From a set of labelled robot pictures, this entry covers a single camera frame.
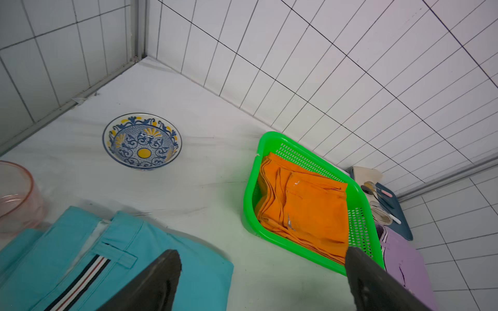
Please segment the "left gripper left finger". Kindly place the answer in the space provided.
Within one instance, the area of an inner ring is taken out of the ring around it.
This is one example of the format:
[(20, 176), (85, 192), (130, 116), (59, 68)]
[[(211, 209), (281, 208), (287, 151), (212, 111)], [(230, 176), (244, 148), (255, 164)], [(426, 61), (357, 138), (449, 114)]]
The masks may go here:
[(100, 310), (171, 310), (182, 263), (176, 250), (166, 250)]

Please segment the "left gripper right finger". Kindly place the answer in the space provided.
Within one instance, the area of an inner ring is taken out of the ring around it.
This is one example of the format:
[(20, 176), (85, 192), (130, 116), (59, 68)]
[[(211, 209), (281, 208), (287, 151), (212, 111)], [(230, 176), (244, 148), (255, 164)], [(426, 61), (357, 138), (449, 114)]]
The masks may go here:
[(357, 247), (348, 248), (345, 269), (357, 310), (429, 310)]

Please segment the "purple pants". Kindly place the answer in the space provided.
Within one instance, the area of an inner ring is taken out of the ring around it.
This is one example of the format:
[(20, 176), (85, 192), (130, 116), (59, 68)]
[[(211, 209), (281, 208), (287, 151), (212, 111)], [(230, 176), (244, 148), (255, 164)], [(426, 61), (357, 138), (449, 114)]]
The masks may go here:
[(429, 309), (437, 310), (437, 301), (420, 252), (390, 228), (376, 224), (376, 230), (388, 274)]

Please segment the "teal pants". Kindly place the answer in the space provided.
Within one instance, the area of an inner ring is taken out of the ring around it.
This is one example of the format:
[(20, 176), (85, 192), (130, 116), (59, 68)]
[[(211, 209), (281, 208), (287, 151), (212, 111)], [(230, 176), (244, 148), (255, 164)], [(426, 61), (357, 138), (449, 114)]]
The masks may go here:
[(172, 309), (225, 310), (229, 260), (127, 213), (103, 220), (78, 207), (1, 250), (1, 309), (97, 310), (167, 250), (182, 266)]

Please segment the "orange pants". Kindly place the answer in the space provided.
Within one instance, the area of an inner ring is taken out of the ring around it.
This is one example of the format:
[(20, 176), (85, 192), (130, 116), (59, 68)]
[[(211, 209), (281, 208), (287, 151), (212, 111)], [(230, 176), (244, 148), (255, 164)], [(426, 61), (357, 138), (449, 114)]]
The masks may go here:
[(258, 175), (259, 223), (343, 265), (349, 246), (347, 184), (308, 171), (280, 156), (264, 157)]

